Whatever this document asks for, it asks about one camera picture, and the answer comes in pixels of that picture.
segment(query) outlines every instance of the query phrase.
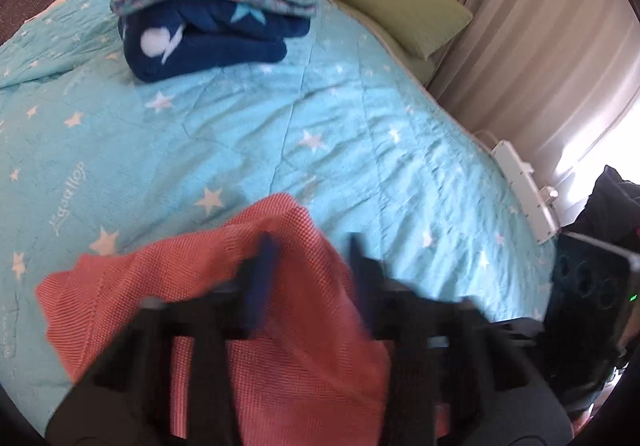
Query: green cushion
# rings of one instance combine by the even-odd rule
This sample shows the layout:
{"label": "green cushion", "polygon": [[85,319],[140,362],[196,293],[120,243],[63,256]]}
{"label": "green cushion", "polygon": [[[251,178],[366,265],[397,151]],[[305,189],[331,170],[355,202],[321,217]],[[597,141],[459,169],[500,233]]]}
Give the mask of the green cushion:
{"label": "green cushion", "polygon": [[408,71],[413,74],[422,84],[427,84],[436,71],[436,65],[431,58],[415,57],[409,54],[394,38],[375,20],[369,18],[363,12],[353,9],[340,0],[335,0],[340,9],[359,20],[359,22],[368,27],[369,30],[386,44],[389,50],[404,64]]}
{"label": "green cushion", "polygon": [[426,58],[462,31],[473,15],[455,0],[343,0],[372,17],[415,57]]}

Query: curtain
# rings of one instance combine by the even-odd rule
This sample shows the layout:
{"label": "curtain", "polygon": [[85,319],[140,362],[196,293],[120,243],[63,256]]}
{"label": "curtain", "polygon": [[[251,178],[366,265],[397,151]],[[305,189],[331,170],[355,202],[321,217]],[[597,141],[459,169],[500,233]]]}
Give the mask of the curtain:
{"label": "curtain", "polygon": [[481,0],[428,88],[469,131],[510,140],[538,184],[559,185],[639,87],[627,0]]}

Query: stack of folded clothes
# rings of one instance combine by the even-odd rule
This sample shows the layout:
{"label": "stack of folded clothes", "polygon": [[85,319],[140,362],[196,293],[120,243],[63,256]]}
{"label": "stack of folded clothes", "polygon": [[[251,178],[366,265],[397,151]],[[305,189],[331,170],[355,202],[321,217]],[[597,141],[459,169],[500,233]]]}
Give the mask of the stack of folded clothes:
{"label": "stack of folded clothes", "polygon": [[133,73],[154,82],[237,63],[277,63],[316,0],[111,0]]}

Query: star print bedspread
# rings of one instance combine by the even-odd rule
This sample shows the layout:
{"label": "star print bedspread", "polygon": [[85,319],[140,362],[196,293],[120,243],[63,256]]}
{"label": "star print bedspread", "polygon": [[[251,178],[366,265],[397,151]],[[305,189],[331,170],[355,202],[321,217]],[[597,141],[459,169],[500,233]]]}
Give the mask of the star print bedspread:
{"label": "star print bedspread", "polygon": [[79,254],[217,227],[273,192],[351,232],[426,296],[540,316],[537,246],[498,167],[359,23],[321,0],[277,65],[155,84],[110,0],[69,0],[0,48],[0,382],[43,431],[70,383],[34,288]]}

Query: light blue star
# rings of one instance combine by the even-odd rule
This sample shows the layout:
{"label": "light blue star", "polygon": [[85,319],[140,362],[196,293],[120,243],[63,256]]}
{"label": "light blue star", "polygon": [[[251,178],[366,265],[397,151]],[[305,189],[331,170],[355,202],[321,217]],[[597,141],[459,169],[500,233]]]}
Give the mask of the light blue star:
{"label": "light blue star", "polygon": [[264,13],[260,9],[254,9],[253,7],[248,7],[245,4],[238,4],[238,6],[236,6],[236,11],[231,17],[231,23],[242,20],[248,14],[253,16],[262,25],[267,23],[267,19],[264,17]]}

